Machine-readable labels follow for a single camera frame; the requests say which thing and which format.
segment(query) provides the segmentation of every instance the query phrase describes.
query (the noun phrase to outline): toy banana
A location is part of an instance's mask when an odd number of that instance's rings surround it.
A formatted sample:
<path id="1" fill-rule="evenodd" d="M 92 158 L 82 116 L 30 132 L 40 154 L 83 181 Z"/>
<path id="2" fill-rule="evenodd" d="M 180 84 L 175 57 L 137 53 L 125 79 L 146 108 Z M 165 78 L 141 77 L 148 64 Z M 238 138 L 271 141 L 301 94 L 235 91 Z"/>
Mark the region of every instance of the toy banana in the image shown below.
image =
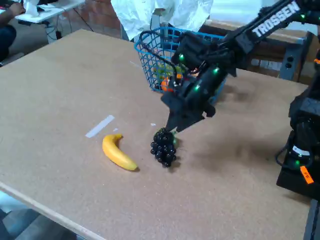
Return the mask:
<path id="1" fill-rule="evenodd" d="M 126 170 L 134 171 L 138 167 L 137 164 L 116 146 L 116 142 L 121 138 L 122 134 L 105 136 L 102 141 L 102 150 L 104 154 L 118 166 Z"/>

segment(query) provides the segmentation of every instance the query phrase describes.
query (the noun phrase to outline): wire basket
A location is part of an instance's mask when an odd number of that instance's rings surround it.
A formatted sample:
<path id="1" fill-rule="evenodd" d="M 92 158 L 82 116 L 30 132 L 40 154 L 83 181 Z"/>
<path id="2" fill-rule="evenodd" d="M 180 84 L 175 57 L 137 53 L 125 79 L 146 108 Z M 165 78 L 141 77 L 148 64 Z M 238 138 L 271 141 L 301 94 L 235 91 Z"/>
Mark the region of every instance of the wire basket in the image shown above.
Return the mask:
<path id="1" fill-rule="evenodd" d="M 153 31 L 165 37 L 161 37 L 154 33 L 147 33 L 141 39 L 142 42 L 139 40 L 135 43 L 134 48 L 137 50 L 139 54 L 142 69 L 144 71 L 146 80 L 148 81 L 150 88 L 153 91 L 164 93 L 170 90 L 168 88 L 168 79 L 170 76 L 174 74 L 173 69 L 169 64 L 165 63 L 161 59 L 158 59 L 156 56 L 152 55 L 145 48 L 143 48 L 142 43 L 145 43 L 154 53 L 157 53 L 164 59 L 171 61 L 171 57 L 173 56 L 173 54 L 179 46 L 178 38 L 181 35 L 181 33 L 185 32 L 186 30 L 169 26 L 163 26 L 156 28 Z M 223 38 L 223 36 L 212 35 L 202 32 L 193 33 L 209 42 Z M 182 75 L 182 69 L 180 68 L 180 66 L 176 66 L 176 70 L 178 75 Z M 210 99 L 210 103 L 213 104 L 216 101 L 216 98 L 221 92 L 224 83 L 225 80 L 216 90 L 214 97 Z"/>

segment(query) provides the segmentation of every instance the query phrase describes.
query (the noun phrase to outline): person's hand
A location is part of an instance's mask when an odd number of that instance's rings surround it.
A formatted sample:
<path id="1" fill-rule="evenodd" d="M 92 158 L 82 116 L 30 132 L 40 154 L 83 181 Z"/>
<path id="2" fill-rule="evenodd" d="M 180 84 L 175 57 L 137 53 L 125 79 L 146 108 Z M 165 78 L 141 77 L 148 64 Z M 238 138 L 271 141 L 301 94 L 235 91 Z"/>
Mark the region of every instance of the person's hand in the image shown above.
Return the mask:
<path id="1" fill-rule="evenodd" d="M 8 10 L 11 12 L 13 17 L 16 17 L 26 12 L 22 4 L 19 2 L 15 2 L 14 4 L 12 4 Z"/>

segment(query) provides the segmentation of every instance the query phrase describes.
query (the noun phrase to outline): orange label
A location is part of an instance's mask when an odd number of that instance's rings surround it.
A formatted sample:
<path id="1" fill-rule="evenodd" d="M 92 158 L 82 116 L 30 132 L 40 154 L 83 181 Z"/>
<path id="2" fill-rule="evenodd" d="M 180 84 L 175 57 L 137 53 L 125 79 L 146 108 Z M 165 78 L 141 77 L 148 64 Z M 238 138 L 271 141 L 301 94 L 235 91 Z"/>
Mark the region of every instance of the orange label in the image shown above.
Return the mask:
<path id="1" fill-rule="evenodd" d="M 300 167 L 300 171 L 306 181 L 307 184 L 313 184 L 314 180 L 312 179 L 312 177 L 310 176 L 310 173 L 308 172 L 307 168 L 305 166 L 301 166 Z"/>

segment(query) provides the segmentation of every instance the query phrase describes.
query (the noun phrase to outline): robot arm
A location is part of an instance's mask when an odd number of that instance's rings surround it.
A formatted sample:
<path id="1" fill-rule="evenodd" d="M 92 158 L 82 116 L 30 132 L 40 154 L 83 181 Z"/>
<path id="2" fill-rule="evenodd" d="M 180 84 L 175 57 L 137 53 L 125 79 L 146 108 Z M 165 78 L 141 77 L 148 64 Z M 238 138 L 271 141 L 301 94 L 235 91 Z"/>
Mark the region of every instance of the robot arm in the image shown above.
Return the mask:
<path id="1" fill-rule="evenodd" d="M 198 75 L 184 74 L 180 82 L 172 76 L 169 87 L 174 91 L 161 98 L 170 109 L 166 129 L 183 131 L 205 119 L 204 112 L 213 117 L 216 111 L 208 100 L 228 74 L 237 76 L 237 67 L 263 39 L 294 21 L 320 25 L 319 17 L 320 0 L 280 0 L 262 8 L 256 19 L 220 41 L 208 42 L 191 32 L 183 33 L 171 61 Z"/>

